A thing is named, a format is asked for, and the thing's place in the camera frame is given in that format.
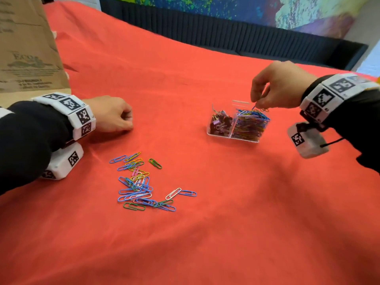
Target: black sleeve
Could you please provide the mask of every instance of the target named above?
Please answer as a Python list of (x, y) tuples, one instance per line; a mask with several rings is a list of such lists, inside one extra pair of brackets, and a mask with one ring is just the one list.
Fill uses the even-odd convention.
[[(305, 91), (302, 100), (322, 81), (330, 78), (328, 75), (317, 79)], [(361, 155), (356, 158), (364, 167), (380, 173), (380, 92), (379, 90), (364, 91), (341, 104), (332, 111), (323, 124), (334, 128), (343, 138), (347, 139)]]
[(51, 106), (20, 101), (8, 110), (14, 114), (0, 119), (0, 194), (40, 177), (73, 134), (67, 117)]

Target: red tablecloth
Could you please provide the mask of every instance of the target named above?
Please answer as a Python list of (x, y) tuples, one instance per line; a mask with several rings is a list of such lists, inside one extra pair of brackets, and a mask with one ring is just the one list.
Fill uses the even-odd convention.
[[(347, 141), (302, 159), (286, 134), (298, 109), (272, 109), (257, 145), (206, 134), (212, 101), (249, 100), (270, 61), (178, 43), (78, 3), (46, 11), (73, 94), (125, 98), (135, 129), (91, 134), (66, 179), (0, 197), (1, 284), (380, 283), (380, 178)], [(176, 197), (175, 213), (123, 209), (117, 178), (130, 172), (108, 161), (140, 151), (163, 166), (142, 167), (155, 200), (177, 187), (198, 196)]]

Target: hand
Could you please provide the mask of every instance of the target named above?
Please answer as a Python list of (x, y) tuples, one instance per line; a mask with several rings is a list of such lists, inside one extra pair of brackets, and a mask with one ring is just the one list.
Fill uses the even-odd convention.
[(129, 131), (133, 129), (132, 107), (123, 99), (101, 96), (83, 100), (90, 105), (96, 118), (96, 130), (101, 132)]
[(252, 80), (251, 101), (256, 102), (258, 109), (295, 108), (301, 105), (303, 93), (315, 80), (316, 76), (291, 61), (273, 61)]

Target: colorful abstract painting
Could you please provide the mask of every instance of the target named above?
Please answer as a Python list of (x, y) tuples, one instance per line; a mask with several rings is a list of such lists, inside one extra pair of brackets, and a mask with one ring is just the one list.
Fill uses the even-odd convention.
[(368, 0), (123, 0), (343, 38)]

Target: person's left hand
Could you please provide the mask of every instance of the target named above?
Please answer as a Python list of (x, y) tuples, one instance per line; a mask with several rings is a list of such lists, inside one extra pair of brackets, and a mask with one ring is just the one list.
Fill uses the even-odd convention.
[(133, 129), (132, 107), (119, 97), (100, 96), (83, 100), (90, 105), (100, 132), (129, 131)]

